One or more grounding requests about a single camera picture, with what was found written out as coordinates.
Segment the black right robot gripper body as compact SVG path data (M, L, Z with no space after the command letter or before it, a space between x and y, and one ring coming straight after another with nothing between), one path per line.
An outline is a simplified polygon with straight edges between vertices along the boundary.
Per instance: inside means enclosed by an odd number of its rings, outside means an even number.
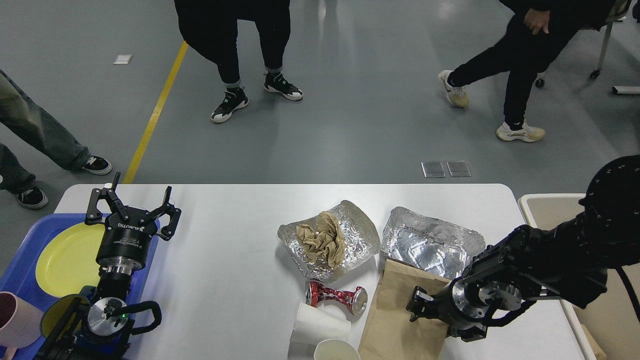
M448 324L447 335L473 342L486 338L488 323L496 310L513 312L521 307L522 293L512 284L486 284L453 280L433 296L438 318Z

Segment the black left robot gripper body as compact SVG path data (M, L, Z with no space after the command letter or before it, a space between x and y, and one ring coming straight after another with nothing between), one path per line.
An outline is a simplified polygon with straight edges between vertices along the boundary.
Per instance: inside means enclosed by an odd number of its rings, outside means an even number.
M113 212L105 219L105 232L96 255L96 262L106 272L132 276L144 269L153 235L158 230L153 220L140 221L147 210L128 210L128 221Z

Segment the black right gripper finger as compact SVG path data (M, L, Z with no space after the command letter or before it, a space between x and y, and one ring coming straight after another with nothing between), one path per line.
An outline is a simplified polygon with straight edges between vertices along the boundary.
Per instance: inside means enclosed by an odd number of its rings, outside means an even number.
M426 293L426 290L416 285L406 305L410 313L409 321L415 322L420 318L438 319L438 309L435 299Z

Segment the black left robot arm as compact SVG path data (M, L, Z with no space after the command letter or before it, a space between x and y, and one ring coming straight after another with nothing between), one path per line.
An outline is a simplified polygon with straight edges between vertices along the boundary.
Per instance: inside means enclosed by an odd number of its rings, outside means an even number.
M171 186L153 210L123 204L116 192L120 177L116 173L110 185L93 189L84 219L103 227L95 258L99 281L48 308L39 324L45 340L36 360L121 360L130 337L162 323L158 303L140 301L131 285L135 273L146 269L154 238L175 235L182 211L170 202Z

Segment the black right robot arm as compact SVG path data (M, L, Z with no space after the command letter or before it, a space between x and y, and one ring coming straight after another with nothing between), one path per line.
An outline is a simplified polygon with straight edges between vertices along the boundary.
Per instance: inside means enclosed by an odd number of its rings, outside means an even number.
M450 337L473 342L503 327L537 301L563 299L585 309L619 274L634 312L639 300L623 267L640 259L640 157L604 165L592 178L583 211L551 230L521 225L489 245L437 294L420 286L407 302L410 322L439 319Z

